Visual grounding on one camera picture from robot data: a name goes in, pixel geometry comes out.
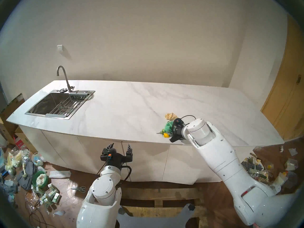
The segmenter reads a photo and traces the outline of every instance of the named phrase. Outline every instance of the kitchen sink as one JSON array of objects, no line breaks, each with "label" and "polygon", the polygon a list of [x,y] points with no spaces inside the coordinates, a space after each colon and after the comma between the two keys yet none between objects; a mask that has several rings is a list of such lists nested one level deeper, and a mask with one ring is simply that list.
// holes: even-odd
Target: kitchen sink
[{"label": "kitchen sink", "polygon": [[59,90],[53,90],[25,114],[70,119],[94,92],[95,91],[74,91],[61,93]]}]

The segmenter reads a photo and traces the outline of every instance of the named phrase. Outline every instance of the black cable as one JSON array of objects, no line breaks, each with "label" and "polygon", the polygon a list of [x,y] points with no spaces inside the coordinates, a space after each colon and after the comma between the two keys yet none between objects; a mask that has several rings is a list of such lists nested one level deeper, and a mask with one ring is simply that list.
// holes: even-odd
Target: black cable
[{"label": "black cable", "polygon": [[38,221],[38,222],[39,222],[39,227],[41,227],[41,224],[44,224],[46,228],[47,228],[47,226],[52,226],[52,227],[55,227],[55,228],[56,228],[56,226],[53,226],[53,225],[48,224],[48,223],[45,222],[45,219],[44,219],[42,213],[41,213],[38,209],[36,209],[36,211],[38,211],[38,212],[40,213],[40,215],[41,215],[41,217],[42,217],[42,219],[43,219],[43,222],[40,221],[40,218],[39,218],[39,216],[38,216],[37,214],[31,212],[31,213],[29,214],[29,223],[30,223],[30,225],[31,225],[32,227],[36,227],[36,226],[33,226],[33,225],[32,225],[31,219],[30,219],[30,218],[33,218],[35,221]]},{"label": "black cable", "polygon": [[196,117],[193,116],[193,115],[186,115],[186,116],[183,116],[181,119],[183,119],[184,117],[188,117],[188,116],[192,116],[192,117],[194,117],[194,119],[196,120]]},{"label": "black cable", "polygon": [[128,165],[127,166],[121,166],[121,168],[128,168],[129,173],[128,173],[127,177],[122,182],[118,183],[117,185],[121,185],[124,181],[126,181],[129,178],[129,176],[131,175],[131,172],[132,172],[132,168]]},{"label": "black cable", "polygon": [[98,175],[98,173],[101,171],[101,169],[103,169],[103,167],[105,166],[105,164],[99,169],[99,171],[96,173],[96,175]]}]

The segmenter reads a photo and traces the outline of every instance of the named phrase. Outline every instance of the faucet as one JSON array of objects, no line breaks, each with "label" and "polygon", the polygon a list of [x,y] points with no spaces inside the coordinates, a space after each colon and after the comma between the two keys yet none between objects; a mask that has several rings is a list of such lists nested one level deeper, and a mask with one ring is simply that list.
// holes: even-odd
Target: faucet
[{"label": "faucet", "polygon": [[65,76],[65,80],[67,81],[67,89],[69,90],[69,92],[73,92],[72,89],[74,89],[75,87],[69,85],[69,80],[67,79],[67,74],[65,72],[64,67],[62,67],[61,65],[59,65],[58,68],[57,68],[57,76],[59,76],[59,69],[60,68],[62,68],[64,76]]}]

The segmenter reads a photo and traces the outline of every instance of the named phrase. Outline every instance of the kitchen counter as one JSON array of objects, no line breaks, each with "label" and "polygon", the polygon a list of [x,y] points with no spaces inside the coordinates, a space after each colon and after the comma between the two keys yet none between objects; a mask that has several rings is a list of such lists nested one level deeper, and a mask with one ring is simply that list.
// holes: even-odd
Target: kitchen counter
[{"label": "kitchen counter", "polygon": [[[166,113],[194,115],[210,121],[233,146],[282,144],[283,139],[259,109],[231,88],[127,81],[71,80],[75,90],[95,91],[69,119],[26,115],[52,90],[66,88],[53,81],[23,103],[7,121],[41,130],[126,141],[171,143],[156,134]],[[185,123],[193,120],[185,117]]]}]

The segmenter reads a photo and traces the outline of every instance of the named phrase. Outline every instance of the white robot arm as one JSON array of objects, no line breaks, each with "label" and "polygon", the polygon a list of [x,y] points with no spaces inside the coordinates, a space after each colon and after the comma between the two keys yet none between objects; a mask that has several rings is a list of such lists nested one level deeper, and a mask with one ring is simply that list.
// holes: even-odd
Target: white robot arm
[{"label": "white robot arm", "polygon": [[277,188],[249,176],[230,143],[210,122],[196,119],[183,126],[181,135],[223,180],[233,197],[237,214],[246,225],[274,225],[292,205],[295,194],[274,196],[279,191]]},{"label": "white robot arm", "polygon": [[[196,119],[185,125],[181,119],[175,119],[172,130],[171,142],[189,140],[211,170],[223,180],[233,197],[237,214],[246,225],[274,225],[292,205],[295,194],[275,196],[277,188],[272,189],[249,176],[230,143],[210,122]],[[84,199],[77,227],[115,227],[122,196],[121,189],[116,190],[115,186],[120,181],[122,165],[132,161],[132,149],[128,146],[126,156],[123,156],[112,147],[108,146],[100,156],[107,166]]]}]

